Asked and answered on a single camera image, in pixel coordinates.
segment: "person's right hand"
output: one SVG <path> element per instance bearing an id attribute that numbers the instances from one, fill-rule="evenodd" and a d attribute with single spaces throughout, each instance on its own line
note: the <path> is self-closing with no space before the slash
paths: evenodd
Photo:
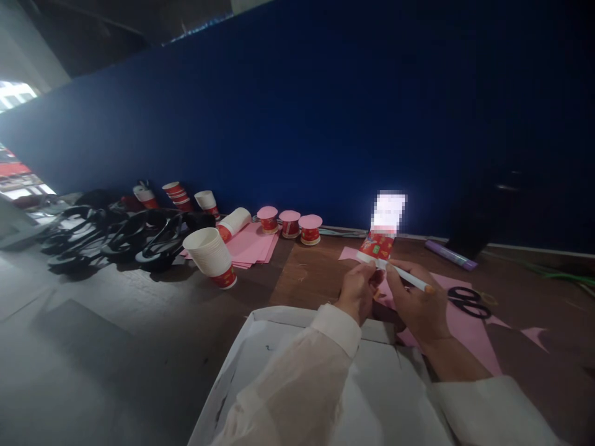
<path id="1" fill-rule="evenodd" d="M 452 335 L 446 323 L 448 299 L 444 289 L 438 285 L 428 270 L 416 263 L 394 259 L 390 259 L 389 263 L 432 285 L 436 291 L 434 294 L 428 294 L 413 286 L 405 289 L 397 270 L 391 266 L 386 268 L 386 280 L 392 291 L 397 313 L 415 339 L 424 345 L 451 338 Z"/>

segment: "black scissors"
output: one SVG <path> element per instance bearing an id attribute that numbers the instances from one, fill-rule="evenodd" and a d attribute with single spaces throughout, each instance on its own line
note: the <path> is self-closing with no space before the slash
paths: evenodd
<path id="1" fill-rule="evenodd" d="M 474 318 L 487 319 L 491 317 L 491 311 L 489 308 L 478 303 L 481 299 L 482 296 L 477 291 L 473 291 L 469 288 L 454 287 L 448 290 L 448 300 L 450 300 L 459 310 L 464 311 Z"/>

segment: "white shirt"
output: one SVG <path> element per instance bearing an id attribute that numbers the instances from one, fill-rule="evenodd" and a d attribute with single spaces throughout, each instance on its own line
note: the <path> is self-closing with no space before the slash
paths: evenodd
<path id="1" fill-rule="evenodd" d="M 213 446 L 326 445 L 341 416 L 341 394 L 361 329 L 323 305 L 282 355 L 242 390 Z M 464 445 L 561 445 L 511 377 L 434 384 Z"/>

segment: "person's left hand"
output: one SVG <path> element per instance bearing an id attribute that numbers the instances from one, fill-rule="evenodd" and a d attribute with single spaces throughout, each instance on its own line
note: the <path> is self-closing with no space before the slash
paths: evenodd
<path id="1" fill-rule="evenodd" d="M 372 311 L 372 298 L 384 280 L 384 271 L 373 261 L 361 263 L 343 278 L 339 300 L 335 306 L 349 314 L 361 326 Z"/>

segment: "blue wall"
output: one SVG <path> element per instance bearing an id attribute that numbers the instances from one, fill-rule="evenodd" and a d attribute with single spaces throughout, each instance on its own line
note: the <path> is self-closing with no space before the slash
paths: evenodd
<path id="1" fill-rule="evenodd" d="M 466 188 L 520 166 L 498 241 L 595 250 L 578 14 L 417 3 L 275 0 L 0 115 L 0 140 L 59 193 L 180 180 L 224 212 L 365 228 L 398 189 L 403 230 L 442 236 Z"/>

